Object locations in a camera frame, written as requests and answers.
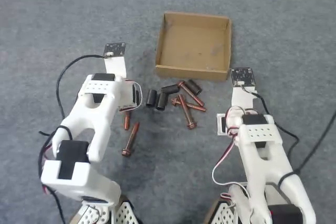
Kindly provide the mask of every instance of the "copper bolt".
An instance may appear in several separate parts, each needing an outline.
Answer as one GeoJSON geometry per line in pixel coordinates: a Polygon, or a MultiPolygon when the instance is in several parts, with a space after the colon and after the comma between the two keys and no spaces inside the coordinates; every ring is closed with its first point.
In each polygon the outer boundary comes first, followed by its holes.
{"type": "Polygon", "coordinates": [[[124,117],[124,130],[128,131],[130,128],[130,120],[131,120],[131,111],[125,111],[124,117]]]}
{"type": "Polygon", "coordinates": [[[187,94],[190,95],[201,107],[204,106],[204,102],[190,91],[190,89],[184,84],[184,81],[180,81],[177,85],[184,89],[184,91],[187,92],[187,94]]]}
{"type": "Polygon", "coordinates": [[[122,150],[121,155],[128,157],[132,154],[132,146],[135,141],[135,137],[137,136],[137,132],[139,130],[140,123],[136,122],[135,125],[132,128],[132,132],[130,135],[130,138],[127,141],[126,148],[122,150]]]}
{"type": "MultiPolygon", "coordinates": [[[[177,106],[177,105],[181,105],[181,102],[179,101],[178,97],[175,97],[174,99],[172,99],[172,104],[174,106],[177,106]]],[[[187,104],[187,107],[190,108],[190,109],[199,110],[199,111],[203,111],[203,112],[206,111],[206,108],[204,108],[204,107],[197,106],[197,105],[194,105],[194,104],[188,103],[188,102],[186,102],[185,104],[187,104]]]]}
{"type": "Polygon", "coordinates": [[[194,122],[194,119],[192,118],[192,116],[190,114],[190,111],[187,107],[187,104],[185,102],[185,99],[184,99],[183,95],[179,94],[178,99],[181,102],[181,106],[182,106],[185,118],[187,119],[187,122],[188,122],[187,127],[191,130],[191,129],[195,128],[197,126],[197,124],[196,124],[196,122],[194,122]]]}

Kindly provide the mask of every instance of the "black cylinder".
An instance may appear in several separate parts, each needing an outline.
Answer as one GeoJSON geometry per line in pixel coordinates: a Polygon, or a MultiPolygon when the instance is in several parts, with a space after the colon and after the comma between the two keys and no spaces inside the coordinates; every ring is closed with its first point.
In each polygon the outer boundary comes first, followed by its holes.
{"type": "Polygon", "coordinates": [[[157,98],[156,109],[164,110],[168,103],[168,94],[161,92],[157,98]]]}
{"type": "Polygon", "coordinates": [[[162,87],[161,92],[166,93],[166,94],[175,94],[180,91],[180,87],[177,84],[162,87]]]}
{"type": "Polygon", "coordinates": [[[201,93],[201,91],[202,91],[201,87],[198,86],[198,85],[196,84],[196,82],[194,82],[194,81],[191,80],[191,79],[190,79],[190,80],[187,80],[187,81],[185,82],[185,85],[187,86],[187,88],[190,89],[191,92],[194,93],[194,95],[198,95],[198,94],[201,93]]]}
{"type": "Polygon", "coordinates": [[[151,89],[148,91],[146,106],[147,107],[154,107],[156,103],[156,90],[151,89]]]}

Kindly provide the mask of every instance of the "gray carpet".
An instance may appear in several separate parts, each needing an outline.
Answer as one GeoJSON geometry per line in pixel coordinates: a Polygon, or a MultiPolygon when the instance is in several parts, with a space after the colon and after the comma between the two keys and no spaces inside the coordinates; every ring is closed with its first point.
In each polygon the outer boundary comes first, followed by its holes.
{"type": "MultiPolygon", "coordinates": [[[[69,61],[125,41],[128,77],[145,93],[176,81],[154,73],[165,10],[232,18],[232,67],[253,68],[275,119],[302,138],[293,164],[302,161],[335,108],[336,0],[0,0],[0,223],[60,223],[37,176],[45,140],[37,132],[60,123],[55,82],[69,61]]],[[[86,59],[65,75],[60,94],[67,112],[86,75],[99,71],[102,60],[86,59]]],[[[129,133],[122,116],[114,118],[98,170],[121,185],[144,223],[201,223],[225,191],[212,182],[211,170],[228,144],[216,136],[216,113],[230,106],[232,86],[229,80],[199,83],[208,109],[193,111],[199,127],[189,131],[181,110],[171,105],[164,112],[141,108],[132,118],[141,126],[130,158],[121,156],[129,133]]],[[[283,139],[288,149],[292,139],[283,139]]],[[[301,174],[318,223],[336,223],[335,139],[334,127],[301,174]]],[[[245,179],[237,149],[217,178],[245,179]]],[[[60,200],[69,220],[80,203],[60,200]]]]}

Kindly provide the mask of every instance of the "cardboard box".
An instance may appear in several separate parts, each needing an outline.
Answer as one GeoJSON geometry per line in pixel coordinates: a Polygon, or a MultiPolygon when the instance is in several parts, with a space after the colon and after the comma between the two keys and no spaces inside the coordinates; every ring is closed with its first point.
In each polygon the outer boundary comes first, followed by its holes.
{"type": "Polygon", "coordinates": [[[157,43],[159,76],[226,80],[231,58],[228,17],[166,12],[157,43]]]}

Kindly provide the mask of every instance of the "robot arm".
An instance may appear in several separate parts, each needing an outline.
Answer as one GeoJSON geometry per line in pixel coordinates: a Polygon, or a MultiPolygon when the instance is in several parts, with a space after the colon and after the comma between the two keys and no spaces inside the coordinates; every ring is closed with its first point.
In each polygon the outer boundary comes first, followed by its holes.
{"type": "Polygon", "coordinates": [[[237,128],[234,141],[243,161],[249,196],[237,185],[232,185],[229,193],[241,222],[291,223],[282,219],[291,218],[296,221],[293,223],[315,224],[316,216],[299,176],[288,177],[281,188],[276,186],[283,175],[292,172],[292,167],[273,117],[246,113],[253,108],[256,97],[253,93],[257,93],[252,70],[238,68],[231,71],[233,109],[228,110],[226,116],[218,114],[217,125],[219,135],[225,135],[232,126],[237,128]]]}
{"type": "MultiPolygon", "coordinates": [[[[116,182],[100,175],[91,163],[103,159],[116,111],[136,109],[141,104],[134,82],[125,79],[124,50],[125,43],[106,44],[104,56],[107,73],[86,77],[75,105],[61,122],[71,132],[73,139],[85,129],[93,129],[91,143],[70,141],[67,130],[58,129],[52,138],[52,152],[56,160],[46,160],[41,175],[44,185],[85,205],[100,207],[101,213],[110,212],[109,209],[118,204],[121,190],[116,182]]],[[[108,220],[108,216],[101,217],[99,223],[108,220]]]]}

